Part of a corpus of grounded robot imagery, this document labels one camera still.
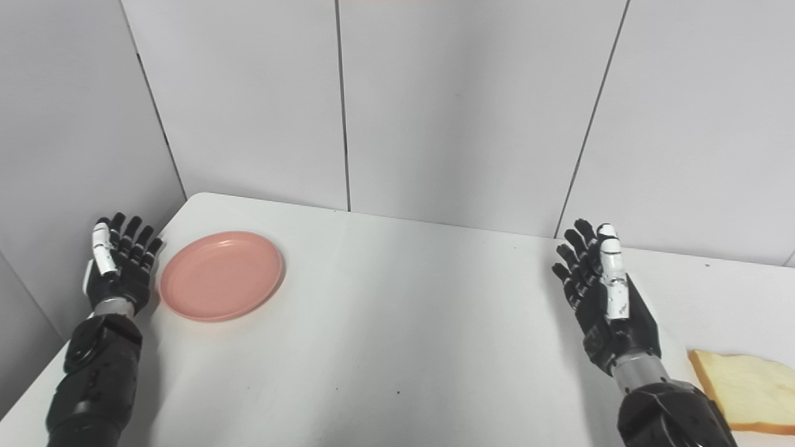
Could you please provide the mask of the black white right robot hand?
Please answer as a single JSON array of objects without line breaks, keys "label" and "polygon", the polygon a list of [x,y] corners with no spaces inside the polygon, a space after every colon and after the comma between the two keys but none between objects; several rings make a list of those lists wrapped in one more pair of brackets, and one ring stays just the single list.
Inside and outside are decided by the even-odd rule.
[{"label": "black white right robot hand", "polygon": [[574,311],[590,362],[612,374],[626,354],[661,358],[658,325],[628,274],[616,229],[578,219],[564,238],[556,248],[562,261],[552,271]]}]

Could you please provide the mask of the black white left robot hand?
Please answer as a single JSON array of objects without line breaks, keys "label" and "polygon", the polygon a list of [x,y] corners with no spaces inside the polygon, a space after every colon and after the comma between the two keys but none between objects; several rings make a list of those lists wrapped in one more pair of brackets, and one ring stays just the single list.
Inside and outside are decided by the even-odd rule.
[{"label": "black white left robot hand", "polygon": [[122,212],[100,218],[91,233],[92,257],[83,278],[83,294],[94,316],[132,318],[150,302],[152,271],[163,246],[153,227]]}]

